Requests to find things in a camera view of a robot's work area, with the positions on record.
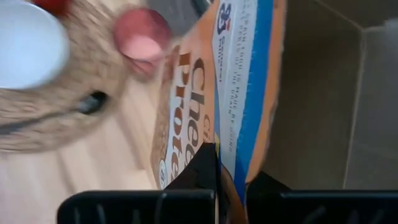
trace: white cup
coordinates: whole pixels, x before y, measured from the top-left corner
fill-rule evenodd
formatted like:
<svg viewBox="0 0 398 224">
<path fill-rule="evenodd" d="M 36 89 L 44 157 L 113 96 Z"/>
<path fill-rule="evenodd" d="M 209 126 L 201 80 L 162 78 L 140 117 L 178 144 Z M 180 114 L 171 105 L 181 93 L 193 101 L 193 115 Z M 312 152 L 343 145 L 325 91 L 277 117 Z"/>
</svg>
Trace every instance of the white cup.
<svg viewBox="0 0 398 224">
<path fill-rule="evenodd" d="M 70 54 L 64 27 L 47 11 L 0 0 L 0 88 L 25 90 L 53 80 Z"/>
</svg>

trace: black spoon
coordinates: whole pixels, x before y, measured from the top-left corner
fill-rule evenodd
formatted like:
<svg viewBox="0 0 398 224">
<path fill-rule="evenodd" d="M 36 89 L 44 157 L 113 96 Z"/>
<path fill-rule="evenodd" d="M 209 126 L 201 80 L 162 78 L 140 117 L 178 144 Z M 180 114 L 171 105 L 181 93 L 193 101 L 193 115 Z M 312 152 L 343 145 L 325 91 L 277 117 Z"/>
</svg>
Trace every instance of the black spoon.
<svg viewBox="0 0 398 224">
<path fill-rule="evenodd" d="M 94 91 L 92 94 L 83 97 L 78 104 L 66 111 L 61 111 L 61 112 L 55 112 L 55 113 L 49 113 L 44 116 L 41 116 L 39 118 L 34 118 L 34 119 L 29 119 L 27 121 L 20 121 L 20 122 L 15 122 L 15 123 L 9 123 L 0 126 L 0 135 L 7 135 L 14 133 L 22 128 L 26 128 L 28 126 L 31 126 L 33 124 L 40 123 L 43 120 L 49 119 L 49 118 L 57 118 L 59 116 L 64 116 L 69 113 L 73 112 L 79 112 L 85 115 L 90 115 L 95 112 L 98 112 L 103 105 L 106 103 L 108 99 L 108 95 L 102 91 Z"/>
</svg>

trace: wooden table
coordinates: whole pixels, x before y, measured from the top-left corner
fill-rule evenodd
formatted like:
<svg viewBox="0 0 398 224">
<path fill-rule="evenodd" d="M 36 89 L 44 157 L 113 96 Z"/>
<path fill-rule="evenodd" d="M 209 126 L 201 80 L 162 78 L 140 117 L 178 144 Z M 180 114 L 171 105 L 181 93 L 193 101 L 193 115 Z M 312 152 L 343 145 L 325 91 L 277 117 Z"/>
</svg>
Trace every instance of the wooden table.
<svg viewBox="0 0 398 224">
<path fill-rule="evenodd" d="M 128 1 L 101 0 L 118 10 Z M 67 197 L 91 189 L 154 189 L 149 164 L 159 79 L 129 79 L 119 108 L 83 139 L 38 154 L 0 154 L 0 223 L 55 223 Z"/>
</svg>

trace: round placemat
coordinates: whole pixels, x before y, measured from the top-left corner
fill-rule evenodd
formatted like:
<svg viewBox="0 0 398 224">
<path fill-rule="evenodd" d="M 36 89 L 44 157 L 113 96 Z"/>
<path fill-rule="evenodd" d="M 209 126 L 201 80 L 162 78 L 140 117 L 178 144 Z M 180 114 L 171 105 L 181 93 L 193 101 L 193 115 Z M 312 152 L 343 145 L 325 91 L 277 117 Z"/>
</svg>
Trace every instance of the round placemat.
<svg viewBox="0 0 398 224">
<path fill-rule="evenodd" d="M 2 135 L 0 151 L 56 149 L 87 133 L 114 108 L 124 90 L 128 70 L 113 44 L 113 21 L 112 13 L 99 1 L 72 1 L 69 15 L 62 19 L 71 48 L 71 58 L 63 73 L 36 90 L 0 89 L 0 126 L 67 111 L 95 90 L 109 95 L 101 112 L 94 115 L 68 113 Z"/>
</svg>

